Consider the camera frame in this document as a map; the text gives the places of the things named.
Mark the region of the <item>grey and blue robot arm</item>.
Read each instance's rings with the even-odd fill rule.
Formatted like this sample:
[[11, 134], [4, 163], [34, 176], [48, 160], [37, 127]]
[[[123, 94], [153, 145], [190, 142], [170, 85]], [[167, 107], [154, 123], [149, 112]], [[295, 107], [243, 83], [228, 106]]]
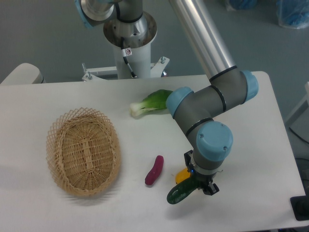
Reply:
[[[172, 0], [170, 4], [210, 85], [198, 92], [188, 87], [174, 91], [167, 108], [193, 147], [184, 155], [191, 190], [213, 195], [219, 190], [213, 178], [233, 143], [229, 127], [214, 118], [255, 97], [258, 82], [251, 72], [237, 68], [203, 2]], [[77, 0], [75, 6], [85, 27], [104, 25], [105, 38], [114, 47], [119, 79], [150, 78], [155, 70], [150, 44], [157, 28], [142, 1]]]

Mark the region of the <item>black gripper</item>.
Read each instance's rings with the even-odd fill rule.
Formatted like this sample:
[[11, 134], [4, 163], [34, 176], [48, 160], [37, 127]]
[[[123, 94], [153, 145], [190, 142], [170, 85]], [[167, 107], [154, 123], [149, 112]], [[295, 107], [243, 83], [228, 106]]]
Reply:
[[213, 182], [213, 179], [216, 176], [218, 169], [206, 170], [200, 168], [193, 158], [193, 150], [189, 150], [184, 154], [184, 160], [185, 165], [191, 176], [196, 178], [200, 183], [198, 189], [203, 190], [203, 193], [205, 195], [214, 195], [220, 191], [218, 186]]

